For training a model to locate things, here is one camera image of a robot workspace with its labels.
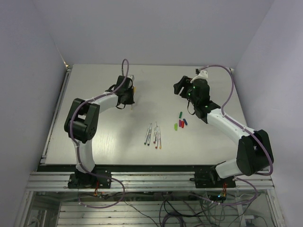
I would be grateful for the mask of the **yellow ended white pen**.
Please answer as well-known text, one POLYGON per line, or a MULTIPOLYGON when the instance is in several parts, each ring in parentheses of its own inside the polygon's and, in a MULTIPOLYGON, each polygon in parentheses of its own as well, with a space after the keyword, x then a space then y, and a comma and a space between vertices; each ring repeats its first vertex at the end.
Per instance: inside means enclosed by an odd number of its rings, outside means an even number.
POLYGON ((133 86, 133 103, 131 104, 131 110, 133 110, 135 106, 135 94, 136 94, 136 86, 133 86))

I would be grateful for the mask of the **green ended white pen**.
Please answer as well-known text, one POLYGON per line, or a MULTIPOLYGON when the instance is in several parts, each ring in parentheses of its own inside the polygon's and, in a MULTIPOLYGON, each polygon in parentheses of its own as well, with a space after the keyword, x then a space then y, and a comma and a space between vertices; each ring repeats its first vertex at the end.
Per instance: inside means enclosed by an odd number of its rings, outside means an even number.
POLYGON ((144 139, 144 145, 147 144, 148 138, 149 138, 149 133, 150 133, 150 129, 151 129, 151 124, 149 125, 146 135, 145 135, 145 139, 144 139))

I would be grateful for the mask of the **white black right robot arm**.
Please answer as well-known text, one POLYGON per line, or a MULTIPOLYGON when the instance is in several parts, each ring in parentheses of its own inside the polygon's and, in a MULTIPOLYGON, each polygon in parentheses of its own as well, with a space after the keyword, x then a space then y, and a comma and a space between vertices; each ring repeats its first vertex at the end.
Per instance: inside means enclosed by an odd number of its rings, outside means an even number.
POLYGON ((236 158, 216 165, 209 175, 212 186, 221 186, 227 177, 258 174, 267 167, 273 171, 274 157, 268 133, 248 128, 223 113, 222 108, 210 99, 206 79, 183 76, 173 88, 174 94, 193 105, 194 115, 219 129, 237 145, 236 158))

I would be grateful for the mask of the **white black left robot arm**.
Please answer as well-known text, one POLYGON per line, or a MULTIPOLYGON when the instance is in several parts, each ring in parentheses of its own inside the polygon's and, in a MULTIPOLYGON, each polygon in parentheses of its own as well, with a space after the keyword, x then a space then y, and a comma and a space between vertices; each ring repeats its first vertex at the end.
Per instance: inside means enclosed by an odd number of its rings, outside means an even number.
POLYGON ((72 140, 76 152, 75 177, 80 183, 91 188, 96 184, 95 161, 92 139, 97 132, 99 114, 119 105, 134 104, 134 75, 120 75, 116 84, 98 97, 73 100, 64 123, 64 131, 72 140))

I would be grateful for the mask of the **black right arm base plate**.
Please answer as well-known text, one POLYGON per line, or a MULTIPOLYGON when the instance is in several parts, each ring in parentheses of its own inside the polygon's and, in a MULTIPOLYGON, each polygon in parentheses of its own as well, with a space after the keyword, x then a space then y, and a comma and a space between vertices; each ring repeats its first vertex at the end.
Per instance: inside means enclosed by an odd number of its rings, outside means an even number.
POLYGON ((196 188, 235 188, 236 183, 233 177, 220 178, 215 173, 195 172, 194 176, 189 179, 195 183, 196 188))

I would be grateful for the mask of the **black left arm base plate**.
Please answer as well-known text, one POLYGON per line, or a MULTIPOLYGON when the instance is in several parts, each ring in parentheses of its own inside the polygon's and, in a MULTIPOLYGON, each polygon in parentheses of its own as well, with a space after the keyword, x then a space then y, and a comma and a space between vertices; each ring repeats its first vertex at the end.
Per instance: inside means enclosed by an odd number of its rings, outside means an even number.
POLYGON ((75 172, 70 175, 68 189, 109 189, 111 180, 102 177, 92 176, 87 173, 75 172))

